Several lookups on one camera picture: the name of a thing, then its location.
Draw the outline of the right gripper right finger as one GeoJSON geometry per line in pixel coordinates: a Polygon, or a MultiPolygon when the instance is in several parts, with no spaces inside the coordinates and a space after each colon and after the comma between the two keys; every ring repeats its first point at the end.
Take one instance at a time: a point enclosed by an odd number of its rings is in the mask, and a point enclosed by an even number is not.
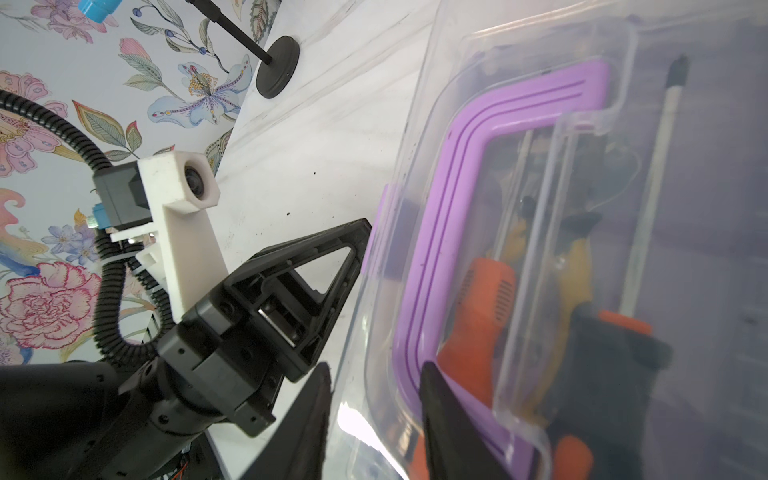
{"type": "Polygon", "coordinates": [[[438,366],[423,365],[422,403],[425,460],[430,479],[508,479],[438,366]]]}

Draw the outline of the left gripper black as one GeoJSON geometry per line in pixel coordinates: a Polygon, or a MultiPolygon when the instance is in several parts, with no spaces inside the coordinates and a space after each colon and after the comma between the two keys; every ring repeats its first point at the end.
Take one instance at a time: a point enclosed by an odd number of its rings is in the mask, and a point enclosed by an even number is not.
{"type": "Polygon", "coordinates": [[[372,226],[357,219],[267,247],[207,292],[169,297],[176,325],[158,344],[165,396],[154,421],[196,437],[220,421],[250,437],[275,421],[283,381],[302,379],[319,359],[357,280],[372,226]],[[298,269],[348,254],[323,293],[298,269]]]}

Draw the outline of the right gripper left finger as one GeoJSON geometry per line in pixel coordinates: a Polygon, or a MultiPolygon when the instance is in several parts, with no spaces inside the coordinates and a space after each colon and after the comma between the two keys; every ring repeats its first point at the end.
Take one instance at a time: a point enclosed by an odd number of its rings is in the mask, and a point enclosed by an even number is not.
{"type": "Polygon", "coordinates": [[[241,479],[321,479],[331,403],[331,372],[323,362],[309,375],[286,416],[241,479]]]}

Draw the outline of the orange black screwdriver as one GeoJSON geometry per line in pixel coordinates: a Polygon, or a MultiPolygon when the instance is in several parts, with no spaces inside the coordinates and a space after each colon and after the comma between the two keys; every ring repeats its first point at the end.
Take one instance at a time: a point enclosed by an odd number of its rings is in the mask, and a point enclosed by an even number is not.
{"type": "Polygon", "coordinates": [[[644,476],[641,450],[651,394],[671,363],[672,348],[635,313],[690,64],[682,54],[667,73],[619,308],[595,311],[582,300],[569,311],[565,352],[570,360],[555,377],[558,408],[547,430],[555,479],[644,476]]]}
{"type": "Polygon", "coordinates": [[[424,283],[424,318],[440,320],[445,329],[430,350],[441,372],[460,387],[464,411],[495,460],[514,443],[492,407],[501,341],[517,295],[515,269],[536,210],[521,193],[533,140],[528,130],[457,153],[457,185],[445,194],[444,224],[432,244],[436,270],[424,283]]]}

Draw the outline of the yellow handled pliers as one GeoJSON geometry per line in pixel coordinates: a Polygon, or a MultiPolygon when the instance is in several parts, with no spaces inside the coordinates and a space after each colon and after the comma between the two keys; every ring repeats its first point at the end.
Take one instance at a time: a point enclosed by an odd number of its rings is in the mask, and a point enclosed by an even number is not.
{"type": "Polygon", "coordinates": [[[523,304],[509,337],[514,347],[510,383],[499,404],[532,424],[545,426],[559,409],[557,377],[566,359],[573,313],[594,298],[589,236],[602,215],[585,206],[548,211],[533,247],[531,268],[521,276],[523,304]]]}

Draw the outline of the purple plastic tool box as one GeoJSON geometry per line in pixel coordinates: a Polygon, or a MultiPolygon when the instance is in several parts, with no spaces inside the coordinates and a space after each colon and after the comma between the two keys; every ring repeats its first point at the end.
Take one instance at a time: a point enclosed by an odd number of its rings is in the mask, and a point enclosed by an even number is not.
{"type": "Polygon", "coordinates": [[[767,475],[767,5],[443,1],[323,477],[767,475]]]}

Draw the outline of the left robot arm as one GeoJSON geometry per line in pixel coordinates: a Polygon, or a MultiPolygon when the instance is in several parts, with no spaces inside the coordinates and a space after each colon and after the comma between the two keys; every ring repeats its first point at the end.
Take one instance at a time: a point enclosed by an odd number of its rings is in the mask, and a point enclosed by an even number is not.
{"type": "Polygon", "coordinates": [[[371,232],[358,219],[259,251],[125,383],[104,362],[3,367],[2,477],[190,478],[189,445],[229,422],[273,433],[247,478],[320,478],[332,388],[319,357],[371,232]]]}

